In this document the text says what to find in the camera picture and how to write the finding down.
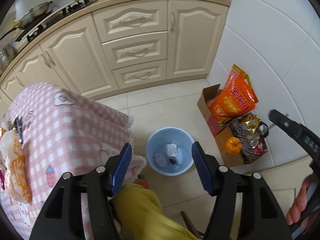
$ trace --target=blue bucket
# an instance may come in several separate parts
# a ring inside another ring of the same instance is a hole
[[[159,167],[154,155],[156,153],[166,155],[167,144],[177,145],[177,160],[179,165],[169,163],[166,167]],[[162,175],[177,176],[193,165],[193,158],[191,155],[191,147],[194,143],[193,138],[184,130],[177,127],[164,127],[150,135],[146,145],[146,157],[151,168]]]

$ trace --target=cabinet door handle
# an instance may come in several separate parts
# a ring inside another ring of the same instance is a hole
[[[44,57],[44,55],[41,53],[40,56],[42,57],[44,64],[45,64],[48,68],[51,68],[50,64],[47,62],[47,59]]]
[[[170,27],[170,32],[174,32],[174,26],[175,26],[175,24],[176,24],[176,19],[175,19],[175,16],[174,16],[174,12],[173,11],[171,11],[170,12],[170,25],[171,25],[171,27]]]
[[[150,76],[150,74],[151,74],[151,71],[148,71],[148,72],[145,72],[145,73],[132,75],[132,77],[139,78],[139,79],[147,79]]]
[[[138,50],[132,50],[132,51],[126,51],[125,54],[137,54],[139,52],[143,52],[148,50],[148,48],[142,48],[142,49],[138,49]]]
[[[17,80],[17,82],[18,82],[18,84],[20,85],[20,86],[22,86],[22,87],[26,87],[24,84],[22,84],[22,82],[19,80],[19,78],[17,78],[17,77],[14,77],[16,80]]]
[[[127,19],[127,20],[120,20],[118,21],[118,23],[129,23],[129,22],[133,22],[133,21],[137,21],[137,20],[145,20],[146,18],[144,16],[139,16],[137,18],[133,18],[133,19]]]
[[[45,51],[44,53],[47,55],[47,57],[48,57],[48,59],[49,59],[50,63],[51,63],[53,66],[55,66],[55,65],[56,65],[56,63],[53,61],[53,59],[52,59],[52,57],[50,56],[49,52]]]

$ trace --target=silver screw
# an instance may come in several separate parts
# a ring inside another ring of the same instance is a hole
[[[70,172],[65,172],[65,173],[63,173],[62,177],[63,177],[64,179],[70,179],[71,173],[70,173]]]
[[[228,167],[227,167],[227,166],[220,166],[220,167],[219,167],[219,171],[221,171],[221,172],[227,172],[227,171],[228,171]]]
[[[104,166],[99,166],[96,168],[97,173],[102,173],[106,170],[106,168]]]
[[[255,179],[261,179],[261,178],[262,178],[261,174],[258,173],[258,172],[255,172],[255,173],[253,174],[253,177],[254,177]]]

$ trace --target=person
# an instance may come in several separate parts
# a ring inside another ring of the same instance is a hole
[[[143,179],[122,187],[112,203],[124,231],[134,240],[198,239],[162,213],[158,197]]]
[[[301,189],[294,200],[292,207],[289,209],[286,221],[287,224],[290,226],[293,223],[297,223],[300,220],[301,213],[306,209],[308,199],[307,199],[307,190],[310,185],[311,176],[308,176],[304,179]],[[302,228],[310,228],[312,223],[315,221],[319,211],[312,213],[310,216],[306,217],[302,223]]]

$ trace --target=wok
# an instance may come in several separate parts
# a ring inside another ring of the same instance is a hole
[[[7,36],[9,33],[13,32],[16,29],[25,30],[27,26],[32,23],[35,19],[39,18],[40,16],[44,15],[49,5],[52,4],[52,1],[50,2],[44,2],[39,5],[37,5],[34,8],[31,8],[18,22],[17,26],[9,30],[7,33],[5,33],[0,40],[2,40],[5,36]]]

